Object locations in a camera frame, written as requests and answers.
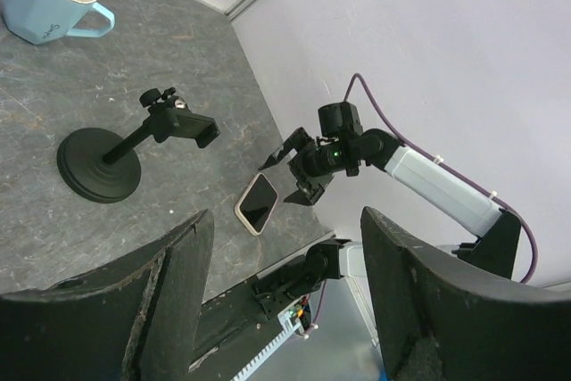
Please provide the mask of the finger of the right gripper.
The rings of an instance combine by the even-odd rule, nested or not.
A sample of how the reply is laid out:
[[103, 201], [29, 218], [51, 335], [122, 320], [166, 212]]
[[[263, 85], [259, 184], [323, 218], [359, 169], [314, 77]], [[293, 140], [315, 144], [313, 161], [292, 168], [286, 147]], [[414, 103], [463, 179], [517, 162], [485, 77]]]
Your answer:
[[311, 137], [304, 128], [297, 128], [283, 144], [268, 157], [259, 167], [259, 170], [265, 170], [278, 165], [290, 152], [296, 151], [299, 153], [311, 141]]
[[284, 202], [298, 205], [314, 205], [323, 194], [324, 188], [322, 185], [299, 182], [297, 190], [288, 195]]

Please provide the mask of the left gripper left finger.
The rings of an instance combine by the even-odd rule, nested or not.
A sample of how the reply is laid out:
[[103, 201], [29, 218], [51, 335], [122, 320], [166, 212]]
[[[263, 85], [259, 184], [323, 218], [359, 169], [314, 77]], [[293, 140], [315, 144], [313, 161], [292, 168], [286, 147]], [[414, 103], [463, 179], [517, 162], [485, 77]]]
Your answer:
[[214, 219], [48, 289], [1, 296], [3, 380], [185, 380], [211, 262]]

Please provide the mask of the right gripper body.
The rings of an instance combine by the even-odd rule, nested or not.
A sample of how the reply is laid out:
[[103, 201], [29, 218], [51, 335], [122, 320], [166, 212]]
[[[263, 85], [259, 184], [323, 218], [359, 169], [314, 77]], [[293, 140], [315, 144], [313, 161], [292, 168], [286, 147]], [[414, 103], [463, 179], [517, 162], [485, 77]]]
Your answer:
[[308, 143], [295, 157], [288, 163], [289, 170], [293, 174], [296, 186], [299, 182], [319, 184], [324, 188], [333, 180], [333, 174], [327, 172], [316, 163], [319, 154], [318, 145], [315, 142]]

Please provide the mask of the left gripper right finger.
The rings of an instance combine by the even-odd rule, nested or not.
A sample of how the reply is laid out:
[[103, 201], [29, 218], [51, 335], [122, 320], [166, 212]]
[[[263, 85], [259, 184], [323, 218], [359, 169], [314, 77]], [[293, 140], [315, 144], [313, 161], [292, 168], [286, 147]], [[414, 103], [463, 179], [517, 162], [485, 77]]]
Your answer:
[[568, 380], [570, 295], [486, 272], [366, 207], [360, 227], [390, 380]]

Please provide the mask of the smartphone with beige case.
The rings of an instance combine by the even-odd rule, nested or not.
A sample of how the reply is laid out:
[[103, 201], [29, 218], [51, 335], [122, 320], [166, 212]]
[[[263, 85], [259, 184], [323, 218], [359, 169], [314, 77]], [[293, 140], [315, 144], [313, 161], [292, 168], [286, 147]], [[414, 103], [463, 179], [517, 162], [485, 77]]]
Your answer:
[[277, 206], [278, 193], [269, 179], [258, 173], [238, 199], [234, 213], [246, 230], [259, 236]]

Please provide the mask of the black phone stand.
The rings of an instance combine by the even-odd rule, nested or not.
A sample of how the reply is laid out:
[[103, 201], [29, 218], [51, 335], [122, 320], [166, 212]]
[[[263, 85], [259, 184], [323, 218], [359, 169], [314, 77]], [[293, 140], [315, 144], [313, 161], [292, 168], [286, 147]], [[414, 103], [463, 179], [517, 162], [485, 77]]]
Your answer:
[[170, 137], [194, 140], [201, 149], [219, 136], [212, 117], [192, 112], [174, 87], [151, 88], [139, 98], [148, 117], [123, 138], [103, 128], [82, 128], [60, 143], [57, 168], [77, 195], [95, 203], [118, 203], [130, 197], [141, 179], [136, 146], [152, 137], [158, 144]]

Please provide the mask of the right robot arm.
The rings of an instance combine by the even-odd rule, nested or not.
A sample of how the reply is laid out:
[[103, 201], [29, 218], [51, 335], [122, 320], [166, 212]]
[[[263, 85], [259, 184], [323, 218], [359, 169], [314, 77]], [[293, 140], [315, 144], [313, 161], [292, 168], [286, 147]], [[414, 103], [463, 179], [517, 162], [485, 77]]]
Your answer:
[[287, 155], [297, 189], [286, 201], [314, 205], [338, 171], [355, 177], [360, 165], [373, 166], [420, 195], [476, 237], [452, 250], [458, 259], [504, 278], [513, 274], [522, 222], [493, 197], [475, 190], [397, 137], [378, 128], [365, 130], [349, 102], [318, 110], [321, 134], [297, 128], [261, 165], [278, 165]]

